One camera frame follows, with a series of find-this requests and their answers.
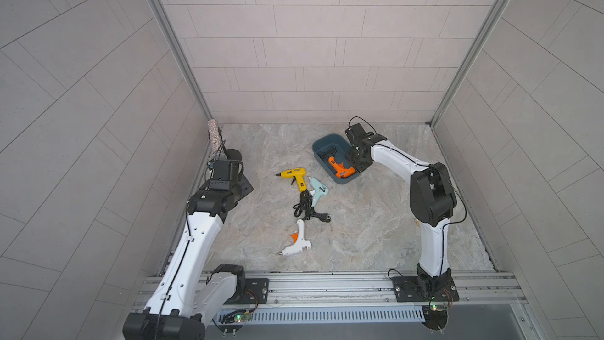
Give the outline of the orange hot glue gun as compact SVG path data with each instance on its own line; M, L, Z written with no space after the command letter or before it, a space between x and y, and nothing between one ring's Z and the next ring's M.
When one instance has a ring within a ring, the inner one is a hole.
M331 147L327 151L320 152L319 157L328 162L328 165L333 169L334 175L337 178L349 178L356 173L356 170L353 167L345 167L343 163L337 163L335 160L337 152L338 149L336 147Z

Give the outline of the teal plastic storage box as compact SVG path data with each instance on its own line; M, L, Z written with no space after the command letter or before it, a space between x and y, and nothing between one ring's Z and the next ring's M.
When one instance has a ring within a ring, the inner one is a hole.
M357 178L360 175L358 172L356 172L354 175L350 176L349 178L345 178L345 179L337 178L334 175L333 169L328 165L328 162L322 160L319 157L320 152L327 151L331 147L336 147L338 149L338 152L335 155L335 160L337 163L343 163L345 167L352 167L352 165L350 165L349 161L346 159L346 156L344 155L344 153L351 147L351 145L348 143L348 141L346 139L344 139L341 135L338 135L338 134L325 135L324 137L316 140L312 144L312 151L314 153L314 156L315 156L317 162L319 162L319 164L322 166L322 168L327 172L327 174L330 176L330 178L336 184L343 185L343 184L347 184L347 183L353 181L355 178Z

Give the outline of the mint green hot glue gun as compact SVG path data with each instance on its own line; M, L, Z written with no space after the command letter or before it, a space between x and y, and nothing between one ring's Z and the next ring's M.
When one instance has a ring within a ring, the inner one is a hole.
M302 192L300 196L300 208L304 214L304 220L317 218L324 223L330 223L331 217L328 213L318 213L316 211L316 205L318 204L319 199L328 195L329 188L313 176L309 177L309 181L311 190Z

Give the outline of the yellow hot glue gun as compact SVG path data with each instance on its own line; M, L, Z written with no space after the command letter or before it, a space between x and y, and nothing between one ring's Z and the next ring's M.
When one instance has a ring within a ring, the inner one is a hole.
M292 168L276 174L276 176L284 179L292 179L293 184L297 184L300 199L294 205L294 217L299 218L303 216L304 220L309 220L311 218L312 196L305 183L305 175L306 171L304 168Z

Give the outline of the white hot glue gun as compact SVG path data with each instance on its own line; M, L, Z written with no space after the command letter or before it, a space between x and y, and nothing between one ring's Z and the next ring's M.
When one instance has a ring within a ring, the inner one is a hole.
M302 253L305 250L311 250L311 242L305 238L304 220L297 220L297 233L291 235L291 237L294 240L294 243L277 253L278 256L293 256Z

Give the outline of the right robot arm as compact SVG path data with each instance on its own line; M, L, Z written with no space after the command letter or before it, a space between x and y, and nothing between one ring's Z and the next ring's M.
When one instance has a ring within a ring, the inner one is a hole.
M451 278L448 262L448 230L456 192L442 163L430 164L402 151L385 136L366 132L361 124L350 125L345 134L351 143L346 157L362 172L374 162L384 165L410 186L410 208L420 223L421 256L418 280L435 290Z

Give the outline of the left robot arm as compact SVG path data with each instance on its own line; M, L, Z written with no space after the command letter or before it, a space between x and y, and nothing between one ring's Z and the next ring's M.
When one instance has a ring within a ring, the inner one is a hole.
M227 302L245 296L245 270L222 264L198 288L209 251L227 214L253 191L234 149L212 162L212 175L189 199L179 245L159 287L140 313L130 313L126 339L203 339L207 326Z

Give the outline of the speckled roller on black stand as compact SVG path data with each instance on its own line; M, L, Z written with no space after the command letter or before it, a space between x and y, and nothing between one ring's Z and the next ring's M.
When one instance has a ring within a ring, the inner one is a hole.
M236 149L227 149L226 143L223 139L222 133L216 120L212 119L208 122L209 126L209 139L212 147L210 153L210 161L215 160L236 160L241 161L242 155Z

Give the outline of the left circuit board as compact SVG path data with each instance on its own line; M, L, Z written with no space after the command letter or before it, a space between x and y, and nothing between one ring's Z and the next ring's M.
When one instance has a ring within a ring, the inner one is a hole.
M223 333L223 336L229 334L236 336L252 318L253 313L240 309L221 316L218 322L214 321L214 324Z

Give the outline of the circuit board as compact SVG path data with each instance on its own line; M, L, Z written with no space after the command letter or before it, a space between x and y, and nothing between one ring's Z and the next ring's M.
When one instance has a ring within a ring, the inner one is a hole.
M252 318L253 313L240 309L221 316L218 322L214 321L214 324L223 333L223 336L229 334L236 336Z
M443 332L448 323L448 310L439 305L423 305L423 325L432 332Z

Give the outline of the right circuit board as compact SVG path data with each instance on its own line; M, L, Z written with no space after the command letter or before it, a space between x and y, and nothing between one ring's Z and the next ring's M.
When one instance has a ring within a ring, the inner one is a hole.
M423 305L423 325L432 332L443 332L448 323L448 310L439 305Z

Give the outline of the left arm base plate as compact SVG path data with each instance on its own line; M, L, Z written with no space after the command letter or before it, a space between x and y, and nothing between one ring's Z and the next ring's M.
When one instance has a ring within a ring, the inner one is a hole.
M226 305L264 305L267 303L269 279L247 279L245 287L225 302Z

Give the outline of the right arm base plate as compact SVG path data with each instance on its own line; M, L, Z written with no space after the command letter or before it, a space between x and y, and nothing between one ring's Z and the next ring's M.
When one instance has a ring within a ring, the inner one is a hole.
M459 293L451 276L423 279L417 276L391 277L396 301L402 302L458 302Z

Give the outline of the aluminium mounting rail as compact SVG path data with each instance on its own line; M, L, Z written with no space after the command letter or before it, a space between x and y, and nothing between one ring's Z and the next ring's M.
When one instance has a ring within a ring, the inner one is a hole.
M391 277L413 276L401 272L247 272L247 279L269 279L264 305L227 305L227 309L311 307L373 307L394 305L521 305L527 302L512 272L456 272L452 278L458 302L396 301Z

